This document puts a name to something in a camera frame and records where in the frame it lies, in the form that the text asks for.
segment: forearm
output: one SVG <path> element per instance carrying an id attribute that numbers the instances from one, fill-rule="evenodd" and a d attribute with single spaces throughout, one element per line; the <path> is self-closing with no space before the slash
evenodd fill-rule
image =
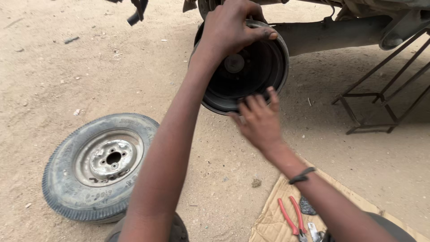
<path id="1" fill-rule="evenodd" d="M 267 155 L 282 173 L 289 179 L 306 169 L 295 154 L 283 145 Z M 385 229 L 380 227 L 370 216 L 361 211 L 338 190 L 312 172 L 306 181 L 295 183 L 303 196 L 318 212 L 336 241 L 396 241 Z"/>
<path id="2" fill-rule="evenodd" d="M 203 51 L 204 48 L 197 49 L 193 55 L 185 79 L 151 143 L 133 188 L 126 225 L 134 226 L 132 223 L 136 222 L 149 226 L 162 224 L 165 225 L 162 230 L 170 229 L 187 172 L 200 103 L 219 65 L 216 55 Z M 132 230 L 125 228 L 123 234 Z M 148 228 L 148 233 L 160 232 L 164 232 L 162 236 L 169 234 Z"/>

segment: bracelet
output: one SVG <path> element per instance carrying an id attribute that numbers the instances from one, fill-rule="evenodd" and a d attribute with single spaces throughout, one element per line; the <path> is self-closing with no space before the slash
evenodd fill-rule
<path id="1" fill-rule="evenodd" d="M 308 174 L 311 171 L 316 171 L 315 167 L 308 167 L 306 168 L 302 173 L 300 173 L 299 175 L 293 177 L 293 179 L 291 179 L 288 183 L 290 185 L 298 182 L 298 181 L 306 181 L 309 178 L 306 176 L 306 174 Z"/>

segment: metal stand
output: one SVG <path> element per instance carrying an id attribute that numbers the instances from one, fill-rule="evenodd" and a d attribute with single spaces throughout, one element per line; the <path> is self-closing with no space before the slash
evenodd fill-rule
<path id="1" fill-rule="evenodd" d="M 430 91 L 430 85 L 424 90 L 424 92 L 421 93 L 421 95 L 415 100 L 415 102 L 398 118 L 390 106 L 388 105 L 389 102 L 397 95 L 399 94 L 406 86 L 408 86 L 410 83 L 417 80 L 422 74 L 424 74 L 428 69 L 430 69 L 430 62 L 428 62 L 421 70 L 419 70 L 415 75 L 413 75 L 409 80 L 407 80 L 401 87 L 399 87 L 397 90 L 393 92 L 390 96 L 387 98 L 384 97 L 384 93 L 390 88 L 391 85 L 399 78 L 399 76 L 416 60 L 416 58 L 430 45 L 430 38 L 426 41 L 426 43 L 412 56 L 412 58 L 400 69 L 400 71 L 391 79 L 391 81 L 379 92 L 379 93 L 349 93 L 354 88 L 356 88 L 358 85 L 360 85 L 364 80 L 366 80 L 369 76 L 371 76 L 373 73 L 375 73 L 378 69 L 380 69 L 382 66 L 384 66 L 387 62 L 389 62 L 392 58 L 394 58 L 396 55 L 398 55 L 402 50 L 404 50 L 407 46 L 409 46 L 412 42 L 417 40 L 421 35 L 429 31 L 428 29 L 424 29 L 420 32 L 418 32 L 415 36 L 413 36 L 411 39 L 409 39 L 406 43 L 404 43 L 401 47 L 399 47 L 395 52 L 393 52 L 391 55 L 389 55 L 385 60 L 383 60 L 381 63 L 379 63 L 377 66 L 375 66 L 371 71 L 369 71 L 367 74 L 365 74 L 360 80 L 358 80 L 356 83 L 354 83 L 351 87 L 349 87 L 346 91 L 338 95 L 335 100 L 333 100 L 332 104 L 335 104 L 337 101 L 340 101 L 343 106 L 345 107 L 348 115 L 351 117 L 351 119 L 355 123 L 355 127 L 351 128 L 346 132 L 346 134 L 351 134 L 357 129 L 369 129 L 369 128 L 380 128 L 380 127 L 387 127 L 387 133 L 391 133 L 395 127 L 397 127 L 400 122 L 403 121 L 403 119 L 411 113 L 414 107 L 416 107 L 417 104 L 419 104 L 423 98 L 426 96 L 426 94 Z M 378 99 L 381 99 L 381 104 L 379 104 L 373 112 L 368 115 L 367 117 L 363 118 L 362 120 L 358 121 L 357 118 L 354 115 L 354 112 L 352 111 L 351 107 L 347 103 L 345 97 L 363 97 L 363 96 L 375 96 L 375 99 L 372 101 L 372 103 L 375 103 Z M 390 115 L 391 119 L 393 120 L 393 123 L 390 124 L 366 124 L 366 121 L 371 119 L 375 114 L 377 114 L 382 108 L 385 108 L 388 114 Z"/>

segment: red-handled pliers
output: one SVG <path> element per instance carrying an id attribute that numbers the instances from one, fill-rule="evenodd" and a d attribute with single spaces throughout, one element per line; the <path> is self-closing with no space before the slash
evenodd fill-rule
<path id="1" fill-rule="evenodd" d="M 295 201 L 295 199 L 294 199 L 293 196 L 290 196 L 289 198 L 291 200 L 291 203 L 293 203 L 294 209 L 296 210 L 296 213 L 297 213 L 298 229 L 293 224 L 293 222 L 291 221 L 290 217 L 288 217 L 287 212 L 285 212 L 285 208 L 284 208 L 284 204 L 282 203 L 282 199 L 278 199 L 278 203 L 279 203 L 279 206 L 281 207 L 281 211 L 284 214 L 284 218 L 287 220 L 288 225 L 293 230 L 293 234 L 297 235 L 298 240 L 300 242 L 307 242 L 307 238 L 306 238 L 306 235 L 305 235 L 305 233 L 307 233 L 307 231 L 306 231 L 306 229 L 303 226 L 303 218 L 301 216 L 300 208 L 298 207 L 297 202 Z"/>

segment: hand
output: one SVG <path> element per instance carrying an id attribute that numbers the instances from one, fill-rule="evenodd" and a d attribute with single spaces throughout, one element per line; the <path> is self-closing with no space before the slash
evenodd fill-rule
<path id="1" fill-rule="evenodd" d="M 246 103 L 239 104 L 239 111 L 244 121 L 237 113 L 229 113 L 244 135 L 259 149 L 264 156 L 280 146 L 284 146 L 279 122 L 279 99 L 273 87 L 267 88 L 270 95 L 270 107 L 262 95 L 246 97 Z"/>
<path id="2" fill-rule="evenodd" d="M 226 0 L 224 5 L 217 6 L 206 16 L 199 48 L 209 48 L 212 53 L 219 54 L 222 60 L 258 40 L 274 40 L 278 37 L 270 27 L 247 27 L 247 16 L 267 23 L 259 4 L 249 0 Z"/>

